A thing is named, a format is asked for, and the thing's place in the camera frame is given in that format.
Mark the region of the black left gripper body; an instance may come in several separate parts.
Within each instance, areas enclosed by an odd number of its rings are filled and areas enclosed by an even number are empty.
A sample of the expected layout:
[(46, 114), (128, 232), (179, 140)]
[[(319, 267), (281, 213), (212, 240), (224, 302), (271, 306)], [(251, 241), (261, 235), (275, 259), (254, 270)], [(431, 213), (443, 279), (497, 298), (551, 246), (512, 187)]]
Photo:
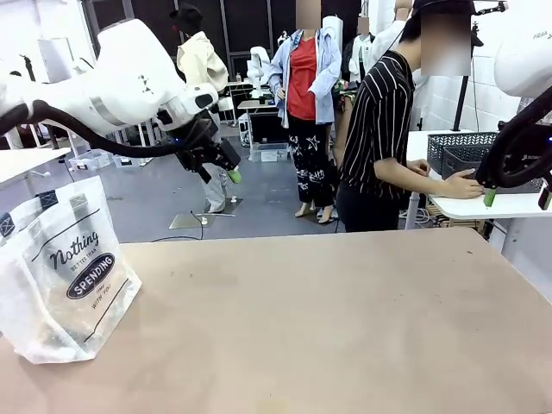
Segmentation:
[(198, 118), (175, 130), (176, 156), (184, 169), (199, 173), (203, 164), (234, 170), (241, 157), (226, 139), (214, 141), (218, 127), (211, 118)]

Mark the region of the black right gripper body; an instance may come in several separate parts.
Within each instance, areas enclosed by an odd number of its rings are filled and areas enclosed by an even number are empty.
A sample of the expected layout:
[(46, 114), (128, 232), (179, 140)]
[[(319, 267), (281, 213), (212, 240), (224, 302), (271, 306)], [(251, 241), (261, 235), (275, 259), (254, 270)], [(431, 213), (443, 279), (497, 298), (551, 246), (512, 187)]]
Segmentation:
[(532, 124), (510, 145), (503, 165), (504, 174), (516, 175), (530, 168), (551, 149), (551, 125)]

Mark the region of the person's right hand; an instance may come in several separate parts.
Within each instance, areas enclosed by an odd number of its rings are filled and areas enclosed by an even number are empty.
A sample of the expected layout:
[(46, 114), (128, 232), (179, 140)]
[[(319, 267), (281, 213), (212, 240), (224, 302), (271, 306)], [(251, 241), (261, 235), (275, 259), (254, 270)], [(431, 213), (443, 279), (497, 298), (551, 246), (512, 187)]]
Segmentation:
[(456, 172), (444, 181), (442, 195), (446, 198), (470, 199), (483, 194), (484, 188), (472, 178), (474, 169)]

